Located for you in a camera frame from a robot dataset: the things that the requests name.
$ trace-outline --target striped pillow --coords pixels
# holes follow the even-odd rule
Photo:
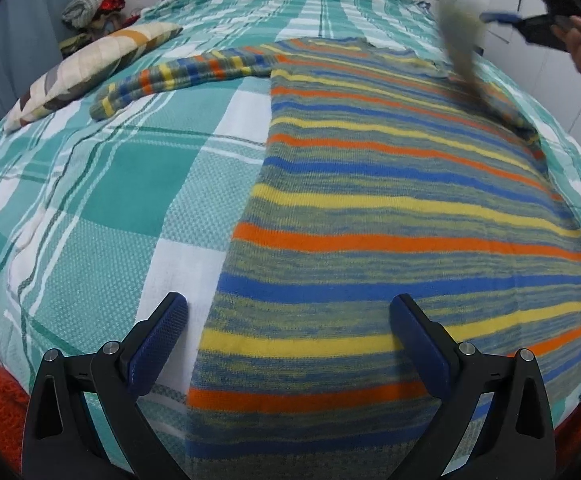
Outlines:
[[[176,23],[133,25],[85,46],[30,85],[8,112],[4,131],[14,132],[79,99],[181,30]]]

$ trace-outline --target bed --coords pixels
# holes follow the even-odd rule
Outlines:
[[[183,31],[103,86],[168,60],[292,38],[363,38],[439,66],[445,61],[435,22],[417,0],[163,0],[144,10],[140,23],[153,21],[176,22]],[[484,61],[480,68],[535,126],[551,185],[581,229],[581,148],[496,67]],[[240,462],[235,454],[199,451],[199,441],[187,437],[195,416],[187,394],[232,233],[266,158],[270,81],[247,77],[151,94],[107,121],[89,115],[95,94],[9,136],[0,124],[0,364],[30,390],[47,349],[96,351],[121,340],[169,291],[180,292],[190,304],[187,332],[141,408],[193,478],[226,470],[236,478],[258,470],[265,476],[276,455],[249,450]],[[524,275],[517,269],[514,279]],[[581,302],[567,303],[562,314],[581,314]],[[539,359],[557,381],[547,380],[555,424],[581,400],[581,318],[573,319],[575,333],[564,323],[551,327],[559,344]],[[544,339],[541,331],[518,330],[509,343],[534,348]],[[88,402],[110,458],[123,466],[96,400]],[[466,459],[487,405],[485,399],[453,466]],[[417,406],[412,431],[378,441],[377,455],[362,453],[373,478],[387,476],[435,410],[428,400]],[[381,413],[369,410],[359,416]],[[250,424],[256,434],[257,419]],[[275,452],[286,444],[280,437]],[[359,462],[363,450],[337,446],[293,448],[290,455],[300,458],[283,466],[290,478],[355,476],[346,465]]]

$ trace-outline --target bedspread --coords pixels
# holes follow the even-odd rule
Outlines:
[[[184,30],[106,84],[174,58],[304,36],[443,57],[435,24],[412,0],[165,0],[142,20]],[[499,70],[481,69],[537,128],[551,181],[581,226],[581,149]],[[97,350],[180,291],[190,327],[142,409],[184,460],[183,400],[231,233],[264,160],[269,82],[151,95],[103,123],[90,120],[93,98],[10,137],[0,127],[0,363],[29,388],[46,349]],[[581,384],[560,394],[555,421],[580,394]],[[90,402],[110,456],[123,463]]]

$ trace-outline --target blue gripper pad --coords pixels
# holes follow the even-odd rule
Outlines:
[[[186,298],[176,293],[169,296],[173,296],[170,305],[128,362],[126,389],[135,399],[149,393],[188,323]]]
[[[413,361],[428,393],[444,401],[451,396],[450,365],[429,335],[428,331],[434,323],[413,300],[410,301],[415,305],[414,309],[409,308],[399,296],[391,302],[391,331]]]

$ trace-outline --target striped sweater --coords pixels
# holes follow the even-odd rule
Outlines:
[[[484,108],[411,52],[290,40],[153,67],[102,89],[93,117],[245,75],[270,75],[272,121],[187,396],[190,475],[387,478],[438,405],[389,328],[404,292],[457,341],[531,348],[563,402],[581,382],[581,230],[507,98],[485,86]]]

